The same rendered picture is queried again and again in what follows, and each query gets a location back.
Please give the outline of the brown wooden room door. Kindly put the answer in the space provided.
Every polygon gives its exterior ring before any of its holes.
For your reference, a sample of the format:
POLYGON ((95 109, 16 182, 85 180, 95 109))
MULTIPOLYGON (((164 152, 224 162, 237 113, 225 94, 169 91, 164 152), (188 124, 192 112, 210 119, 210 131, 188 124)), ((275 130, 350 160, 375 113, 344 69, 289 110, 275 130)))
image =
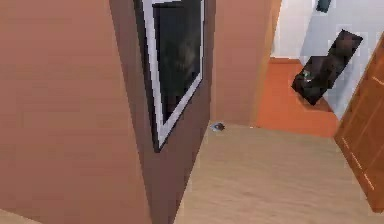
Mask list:
POLYGON ((384 32, 334 136, 371 210, 384 212, 384 32))

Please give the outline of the black framed wall picture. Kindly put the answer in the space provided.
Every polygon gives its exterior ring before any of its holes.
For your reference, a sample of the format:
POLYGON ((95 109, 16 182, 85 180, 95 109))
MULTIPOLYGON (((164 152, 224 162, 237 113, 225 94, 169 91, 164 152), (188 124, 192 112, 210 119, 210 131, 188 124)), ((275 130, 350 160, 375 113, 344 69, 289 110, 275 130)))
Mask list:
POLYGON ((149 121, 160 152, 204 78, 205 0, 134 0, 149 121))

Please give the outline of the dark teal wall object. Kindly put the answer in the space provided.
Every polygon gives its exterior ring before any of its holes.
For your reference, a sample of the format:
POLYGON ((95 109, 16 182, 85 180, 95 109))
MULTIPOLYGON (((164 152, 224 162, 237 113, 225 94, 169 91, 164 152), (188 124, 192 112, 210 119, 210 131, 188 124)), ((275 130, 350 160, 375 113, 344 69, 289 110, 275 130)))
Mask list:
POLYGON ((327 13, 332 0, 318 0, 316 10, 318 12, 327 13))

